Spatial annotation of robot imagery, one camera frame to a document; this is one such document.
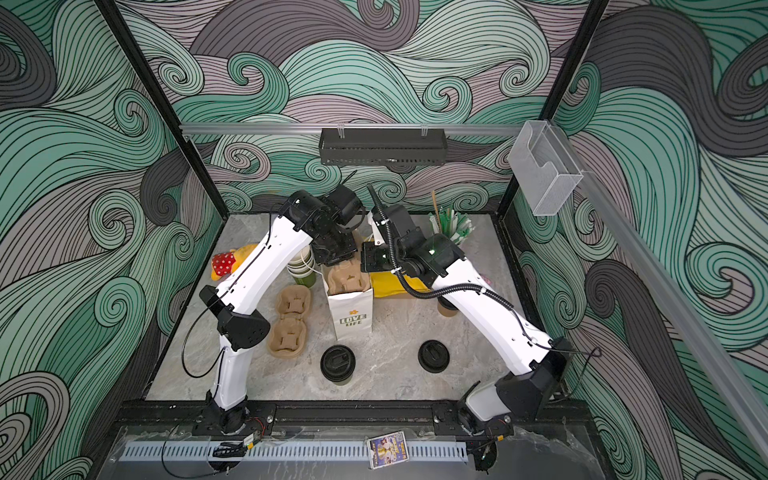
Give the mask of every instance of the yellow bag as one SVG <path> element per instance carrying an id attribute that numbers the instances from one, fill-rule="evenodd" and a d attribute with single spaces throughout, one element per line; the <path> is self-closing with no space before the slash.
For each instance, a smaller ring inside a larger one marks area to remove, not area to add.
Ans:
<path id="1" fill-rule="evenodd" d="M 428 292 L 429 288 L 419 280 L 418 278 L 411 278 L 406 275 L 406 282 L 413 287 L 414 290 L 419 292 Z M 392 296 L 403 293 L 408 295 L 406 291 L 400 285 L 400 280 L 390 272 L 375 272 L 371 273 L 371 285 L 373 286 L 373 296 L 375 298 L 382 298 L 384 296 Z"/>

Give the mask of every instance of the black cup lid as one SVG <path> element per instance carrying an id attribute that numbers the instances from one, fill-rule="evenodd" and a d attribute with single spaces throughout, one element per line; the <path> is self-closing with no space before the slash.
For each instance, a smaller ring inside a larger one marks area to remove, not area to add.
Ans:
<path id="1" fill-rule="evenodd" d="M 320 370 L 331 382 L 343 382 L 355 370 L 355 354 L 348 346 L 334 345 L 320 359 Z"/>
<path id="2" fill-rule="evenodd" d="M 448 301 L 444 296 L 437 297 L 437 301 L 440 305 L 443 305 L 448 310 L 458 310 L 458 308 L 456 308 L 456 305 Z"/>
<path id="3" fill-rule="evenodd" d="M 451 354 L 437 340 L 427 340 L 419 347 L 419 364 L 430 373 L 440 373 L 448 367 Z"/>

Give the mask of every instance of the wave pattern wallpaper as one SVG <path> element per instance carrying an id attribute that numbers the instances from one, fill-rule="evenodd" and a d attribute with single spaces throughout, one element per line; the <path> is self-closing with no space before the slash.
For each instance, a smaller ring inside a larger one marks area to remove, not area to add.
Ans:
<path id="1" fill-rule="evenodd" d="M 768 4 L 610 12 L 555 118 L 768 400 Z M 515 198 L 511 236 L 550 334 L 602 346 L 589 402 L 618 478 L 768 478 L 736 420 L 579 190 Z M 575 359 L 570 386 L 584 365 Z"/>
<path id="2" fill-rule="evenodd" d="M 623 0 L 616 8 L 639 5 Z M 118 0 L 182 122 L 519 124 L 535 119 L 585 0 Z M 347 187 L 495 210 L 514 138 L 449 139 L 444 167 L 327 167 L 319 136 L 202 135 L 235 212 Z"/>
<path id="3" fill-rule="evenodd" d="M 0 477 L 86 476 L 220 223 L 93 1 L 3 2 Z"/>

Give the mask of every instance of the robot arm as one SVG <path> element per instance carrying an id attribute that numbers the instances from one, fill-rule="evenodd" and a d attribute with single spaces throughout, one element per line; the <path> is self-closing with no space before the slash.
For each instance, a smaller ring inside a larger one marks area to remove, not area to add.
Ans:
<path id="1" fill-rule="evenodd" d="M 236 432 L 246 414 L 246 381 L 253 348 L 266 338 L 270 323 L 257 305 L 280 271 L 307 245 L 318 262 L 334 264 L 350 258 L 357 247 L 351 229 L 340 225 L 361 214 L 357 196 L 339 186 L 326 197 L 300 190 L 280 208 L 270 231 L 218 286 L 205 286 L 200 298 L 218 318 L 220 359 L 207 394 L 209 420 L 226 433 Z"/>
<path id="2" fill-rule="evenodd" d="M 510 373 L 496 382 L 475 384 L 460 401 L 459 418 L 469 431 L 512 412 L 533 419 L 562 379 L 570 346 L 553 341 L 531 325 L 498 295 L 448 237 L 429 238 L 415 226 L 406 209 L 385 207 L 369 187 L 376 209 L 369 215 L 374 242 L 364 243 L 365 271 L 391 270 L 406 292 L 420 299 L 442 296 L 453 303 L 494 346 Z M 431 292 L 411 288 L 405 275 L 418 277 Z"/>

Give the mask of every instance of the stuffed animal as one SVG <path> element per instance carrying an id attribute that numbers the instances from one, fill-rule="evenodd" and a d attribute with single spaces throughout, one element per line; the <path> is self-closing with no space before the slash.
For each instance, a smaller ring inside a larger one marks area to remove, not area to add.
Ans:
<path id="1" fill-rule="evenodd" d="M 258 246 L 258 243 L 252 243 L 237 250 L 230 250 L 226 253 L 218 253 L 210 259 L 210 278 L 213 281 L 221 280 L 224 275 L 234 273 L 237 268 L 243 264 L 243 261 Z"/>

